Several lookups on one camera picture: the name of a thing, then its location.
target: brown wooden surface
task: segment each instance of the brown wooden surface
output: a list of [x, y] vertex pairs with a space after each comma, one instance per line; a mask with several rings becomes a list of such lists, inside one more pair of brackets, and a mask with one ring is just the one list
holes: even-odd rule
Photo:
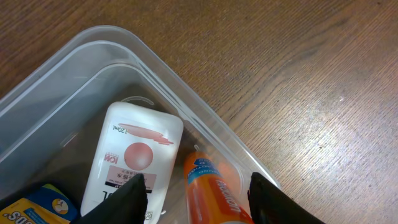
[[80, 31], [140, 37], [327, 223], [398, 222], [398, 1], [0, 1], [0, 96]]

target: white bottle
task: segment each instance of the white bottle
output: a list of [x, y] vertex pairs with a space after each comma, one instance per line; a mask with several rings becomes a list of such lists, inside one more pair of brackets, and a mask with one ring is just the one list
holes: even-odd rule
[[132, 176], [144, 174], [148, 196], [145, 224], [157, 223], [183, 131], [174, 115], [115, 102], [99, 137], [80, 213], [86, 215]]

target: plastic container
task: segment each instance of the plastic container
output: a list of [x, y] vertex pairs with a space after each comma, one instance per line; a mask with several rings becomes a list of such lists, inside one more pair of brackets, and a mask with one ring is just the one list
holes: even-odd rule
[[73, 38], [0, 101], [0, 198], [37, 180], [81, 201], [107, 107], [115, 101], [179, 116], [184, 132], [159, 223], [186, 223], [183, 162], [195, 148], [248, 209], [251, 173], [279, 187], [217, 114], [144, 43], [113, 26]]

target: wooden table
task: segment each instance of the wooden table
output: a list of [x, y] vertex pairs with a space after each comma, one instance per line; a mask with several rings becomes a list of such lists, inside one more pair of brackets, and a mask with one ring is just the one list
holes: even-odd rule
[[398, 1], [0, 2], [0, 96], [80, 31], [140, 37], [327, 223], [398, 222]]

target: orange tube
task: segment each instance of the orange tube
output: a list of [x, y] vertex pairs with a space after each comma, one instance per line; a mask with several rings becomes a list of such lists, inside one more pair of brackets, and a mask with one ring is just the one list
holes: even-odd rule
[[191, 224], [253, 223], [204, 152], [187, 157], [184, 177]]

